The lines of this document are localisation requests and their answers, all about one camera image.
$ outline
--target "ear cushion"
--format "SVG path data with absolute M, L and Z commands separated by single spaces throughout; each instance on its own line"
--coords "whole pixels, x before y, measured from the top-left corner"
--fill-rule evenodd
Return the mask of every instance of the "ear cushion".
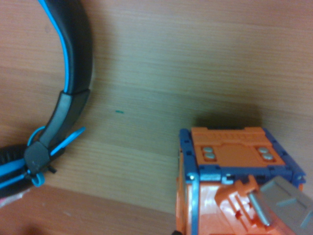
M 0 165 L 22 159 L 27 148 L 26 144 L 18 144 L 0 148 Z
M 13 161 L 22 159 L 26 148 L 27 148 L 27 145 L 25 144 L 13 145 L 13 146 L 1 148 L 0 149 L 0 166 L 5 167 L 5 164 L 7 163 L 11 163 Z M 16 171 L 13 171 L 6 175 L 1 176 L 0 183 L 13 179 L 23 174 L 24 171 L 25 171 L 24 169 L 19 169 L 19 170 L 16 170 Z M 1 188 L 0 199 L 20 193 L 28 189 L 31 186 L 32 186 L 31 180 L 26 179 L 26 178 L 19 180 L 14 184 Z

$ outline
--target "wooden table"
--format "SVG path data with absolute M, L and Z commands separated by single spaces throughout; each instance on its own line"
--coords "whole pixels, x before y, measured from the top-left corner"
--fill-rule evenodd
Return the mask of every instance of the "wooden table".
M 154 234 L 169 234 L 175 223 L 178 132 L 192 126 L 268 128 L 307 172 L 304 192 L 313 195 L 313 3 L 83 4 L 94 36 L 94 80 L 76 128 L 86 126 L 87 131 L 55 162 L 58 173 L 47 176 L 47 185 L 54 188 L 31 192 L 1 210 L 2 221 L 17 227 L 8 231 L 27 234 L 34 211 L 44 214 L 35 216 L 38 234 L 41 226 L 47 234 L 90 234 L 68 229 L 79 220 L 51 220 L 52 212 L 61 210 L 28 204 L 32 195 L 41 199 L 40 192 L 50 190 L 68 193 L 70 202 L 81 200 L 92 210 L 91 198 L 97 197 L 99 219 L 91 216 L 89 206 L 75 212 L 77 218 L 86 214 L 94 234 L 125 234 L 136 224 L 129 217 L 132 206 L 140 207 L 138 216 L 146 220 L 128 234 L 154 229 Z M 0 143 L 5 146 L 25 143 L 47 123 L 64 83 L 64 64 L 58 35 L 36 0 L 1 1 L 0 19 Z M 81 193 L 90 197 L 81 199 Z M 62 198 L 55 200 L 56 207 L 64 205 Z M 117 229 L 121 220 L 99 222 L 119 217 L 107 214 L 106 206 L 110 213 L 112 207 L 125 211 L 123 228 Z M 22 220 L 12 219 L 20 207 L 29 210 L 22 210 Z M 69 208 L 75 210 L 75 204 Z M 50 227 L 53 221 L 64 229 Z

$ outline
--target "screw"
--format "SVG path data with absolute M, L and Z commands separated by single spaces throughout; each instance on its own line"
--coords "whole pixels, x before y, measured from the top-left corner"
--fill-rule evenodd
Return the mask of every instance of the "screw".
M 264 153 L 262 156 L 265 160 L 273 160 L 274 158 L 270 153 Z
M 206 153 L 213 153 L 213 148 L 211 148 L 211 147 L 205 147 L 205 148 L 203 148 L 203 150 Z
M 265 147 L 261 147 L 258 149 L 260 153 L 268 153 L 268 149 Z
M 215 154 L 214 153 L 206 153 L 205 157 L 208 159 L 215 159 Z

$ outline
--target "orange toy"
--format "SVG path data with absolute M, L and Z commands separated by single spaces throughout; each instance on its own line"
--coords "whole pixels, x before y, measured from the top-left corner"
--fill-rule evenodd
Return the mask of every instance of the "orange toy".
M 305 173 L 266 129 L 182 129 L 179 138 L 173 234 L 286 234 L 286 229 L 264 224 L 250 196 L 276 176 L 301 188 Z

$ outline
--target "blue plastic part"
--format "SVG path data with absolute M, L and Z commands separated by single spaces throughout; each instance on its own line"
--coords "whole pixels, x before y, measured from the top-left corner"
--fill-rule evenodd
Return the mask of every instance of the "blue plastic part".
M 306 182 L 306 180 L 304 179 L 304 176 L 306 175 L 305 172 L 295 162 L 295 160 L 292 159 L 292 157 L 286 152 L 286 150 L 283 149 L 283 147 L 272 136 L 272 134 L 265 128 L 263 130 L 265 131 L 265 135 L 268 138 L 268 140 L 272 143 L 274 150 L 278 153 L 281 159 L 292 171 L 291 181 L 290 180 L 289 181 L 297 188 L 299 187 L 300 184 L 304 184 Z
M 38 132 L 40 132 L 41 130 L 44 130 L 45 126 L 39 127 L 36 131 L 34 131 L 33 134 L 31 134 L 31 136 L 28 139 L 27 142 L 27 146 L 30 146 L 32 144 L 32 142 L 34 141 L 35 136 L 38 134 Z
M 246 180 L 247 175 L 253 175 L 259 184 L 265 184 L 277 175 L 291 181 L 292 171 L 287 166 L 269 167 L 220 167 L 219 165 L 200 165 L 200 181 L 221 182 L 233 184 L 237 180 Z
M 192 143 L 190 132 L 186 129 L 181 130 L 181 132 L 182 131 L 184 138 L 189 138 L 190 143 Z M 295 187 L 299 187 L 300 184 L 305 183 L 305 179 L 303 178 L 305 176 L 304 171 L 282 148 L 269 131 L 266 129 L 264 129 L 264 131 L 266 137 L 272 143 L 274 150 L 286 165 L 269 165 L 267 167 L 221 167 L 219 165 L 199 165 L 200 182 L 211 181 L 221 182 L 222 184 L 232 184 L 236 180 L 246 180 L 247 175 L 253 175 L 259 184 L 265 184 L 267 181 L 279 175 L 291 182 Z M 192 148 L 188 150 L 189 153 L 195 155 L 192 144 L 189 147 Z M 185 167 L 186 172 L 194 172 L 195 168 L 197 168 L 197 164 L 194 166 L 185 162 Z
M 40 187 L 41 185 L 43 185 L 45 183 L 45 177 L 43 173 L 38 173 L 36 175 L 36 178 L 33 178 L 31 180 L 31 182 L 33 183 L 34 186 L 36 187 Z
M 11 184 L 14 184 L 17 181 L 20 181 L 20 180 L 24 179 L 24 177 L 25 177 L 24 175 L 19 175 L 17 177 L 9 179 L 9 180 L 7 180 L 7 181 L 5 181 L 3 183 L 0 183 L 0 188 L 4 188 L 4 187 L 7 187 L 7 186 L 9 186 Z
M 80 128 L 79 130 L 72 133 L 69 137 L 67 137 L 63 142 L 61 142 L 55 149 L 53 149 L 50 153 L 51 156 L 56 154 L 58 151 L 60 151 L 62 148 L 65 148 L 70 143 L 72 143 L 77 137 L 79 137 L 84 131 L 85 127 Z
M 59 37 L 60 37 L 60 40 L 61 40 L 61 44 L 62 44 L 62 49 L 63 49 L 63 55 L 64 55 L 64 67 L 65 67 L 65 85 L 64 85 L 64 93 L 67 93 L 68 91 L 68 83 L 69 83 L 69 73 L 68 73 L 68 52 L 67 52 L 67 47 L 66 47 L 66 44 L 65 44 L 65 40 L 63 38 L 63 35 L 57 25 L 57 23 L 55 22 L 52 14 L 50 13 L 49 11 L 49 8 L 46 4 L 46 2 L 44 0 L 38 0 L 39 3 L 41 4 L 41 6 L 43 6 L 46 14 L 48 15 L 50 21 L 52 22 L 55 30 L 57 31 L 57 33 L 59 34 Z
M 8 173 L 14 172 L 25 166 L 25 160 L 20 159 L 0 166 L 0 177 Z
M 192 185 L 191 235 L 198 235 L 200 177 L 193 142 L 187 129 L 180 130 L 180 147 L 184 157 L 184 173 L 187 184 Z

